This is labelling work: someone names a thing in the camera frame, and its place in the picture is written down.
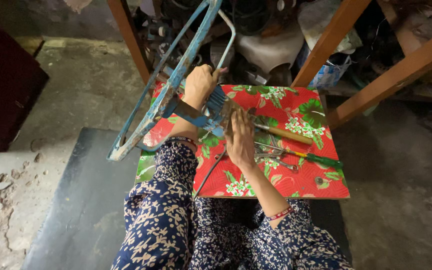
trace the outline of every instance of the blue metal frame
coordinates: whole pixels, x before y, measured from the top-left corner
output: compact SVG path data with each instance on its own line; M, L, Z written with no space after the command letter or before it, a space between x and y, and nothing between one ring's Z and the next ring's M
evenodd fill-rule
M234 36L236 32L234 30L234 26L231 24L227 16L222 11L219 10L221 3L222 0L205 0L199 5L199 7L194 12L194 14L190 17L186 25L183 27L181 32L177 35L176 39L169 47L169 50L165 53L165 55L163 56L159 64L156 66L156 69L154 70L153 74L149 78L149 81L146 87L144 88L144 91L138 103L136 104L136 107L133 109L128 120L126 120L123 129L121 130L121 132L119 132L114 144L112 145L111 150L108 153L107 159L113 161L120 161L134 147L138 147L146 151L156 151L157 149L159 149L159 147L162 145L162 142L158 145L151 147L145 145L142 142L142 138L156 125L156 123L159 121L159 119L161 119L161 117L168 118L173 113L176 113L181 118L188 120L189 122L193 123L196 126L204 127L205 129L208 130L214 130L217 128L217 124L219 123L218 120L220 119L210 119L210 117L201 114L201 112L197 111L193 107L181 101L179 99L178 92L179 92L180 83L183 80L183 76L186 73L189 65L194 61L196 57L196 53L199 51L199 47L201 46L201 42L207 35L209 28L213 24L213 21L217 13L219 13L219 15L221 15L221 17L223 17L223 19L226 21L226 23L228 23L232 31L230 43L228 44L225 53L221 58L221 61L219 62L218 68L222 65L224 58L232 45L232 41L234 40ZM191 23L196 19L196 17L198 17L198 15L204 9L206 9L207 6L209 6L207 13L198 31L196 32L193 40L191 41L188 49L186 50L182 59L177 65L176 69L172 72L171 77L168 79L165 86L162 88L161 93L156 98L156 100L154 101L149 111L146 113L141 123L138 125L138 127L133 132L133 134L126 140L126 133L128 132L129 126L133 122L136 112L141 106L144 97L147 95L148 90L153 85L156 76L161 71L168 56L176 47L177 43L179 42L183 34L186 32L186 30L189 28ZM220 91L215 91L215 92L217 92L218 95L217 98L220 99L221 98Z

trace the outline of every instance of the wooden table leg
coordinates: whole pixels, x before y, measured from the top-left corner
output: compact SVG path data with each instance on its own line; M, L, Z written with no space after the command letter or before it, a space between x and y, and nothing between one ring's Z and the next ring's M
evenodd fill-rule
M148 83L150 76L150 67L146 52L140 45L142 44L139 38L136 27L131 17L131 13L128 8L126 0L107 0L107 4L111 9L111 13L117 22L119 31L123 36L126 45L128 46L129 52L131 53L132 59L138 68L139 74L145 84Z
M432 39L331 112L329 126L338 127L431 70Z
M291 87L308 87L371 0L344 0L312 49Z

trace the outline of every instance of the green screwdriver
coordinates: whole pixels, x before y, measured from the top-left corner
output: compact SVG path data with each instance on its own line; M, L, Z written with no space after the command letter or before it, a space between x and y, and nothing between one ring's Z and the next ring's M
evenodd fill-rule
M266 147L271 147L271 148L274 148L277 150L285 151L286 153L290 153L290 154L293 154L293 155L296 155L299 157L303 157L309 162L321 163L322 165L325 165L328 167L333 167L334 169L342 169L343 168L342 162L340 162L339 160L336 160L336 159L329 158L329 157L316 156L315 154L311 154L311 153L304 154L304 153L300 153L300 152L296 152L296 151L292 151L292 150L286 150L283 148L279 148L279 147L267 145L267 144L262 144L262 143L258 143L258 142L254 142L254 143L262 145L262 146L266 146Z

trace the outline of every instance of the red floral tablecloth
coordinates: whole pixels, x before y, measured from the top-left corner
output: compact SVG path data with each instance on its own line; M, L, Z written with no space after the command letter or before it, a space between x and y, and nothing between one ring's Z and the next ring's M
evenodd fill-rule
M162 83L154 91L153 101L159 95ZM327 126L325 112L316 90L305 88L223 85L227 96L245 109L256 108L255 115L262 121L280 129L312 138L313 145L298 143L276 136L280 147L303 153L338 159L331 132ZM177 116L161 119L145 136L147 145L155 145L171 131ZM223 151L225 140L204 129L199 131L200 144L196 157L194 188L197 189L208 170L216 162L215 156ZM255 140L270 144L269 136L257 132ZM287 168L269 159L259 161L259 167L276 189L287 198L349 198L350 193L343 171L322 164L308 162L303 158L286 155L281 159L288 164L297 164L299 172L294 174ZM155 169L152 156L141 156L136 181L151 179ZM225 157L213 170L199 193L202 197L253 197L255 194L241 171Z

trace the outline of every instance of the bracelet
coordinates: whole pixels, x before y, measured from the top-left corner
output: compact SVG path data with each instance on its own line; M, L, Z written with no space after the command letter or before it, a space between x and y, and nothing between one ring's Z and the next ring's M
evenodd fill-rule
M268 218L270 221L273 221L275 219L279 219L280 217L286 216L287 214L291 213L292 211L294 211L294 209L293 209L293 207L290 206L290 207L286 208L284 211L279 212L279 213L275 214L274 216L268 217Z
M172 141L183 141L183 142L188 142L192 145L194 145L194 147L196 148L196 150L198 150L198 145L196 144L196 142L190 138L186 138L186 137L171 137L166 139L166 142L172 142Z

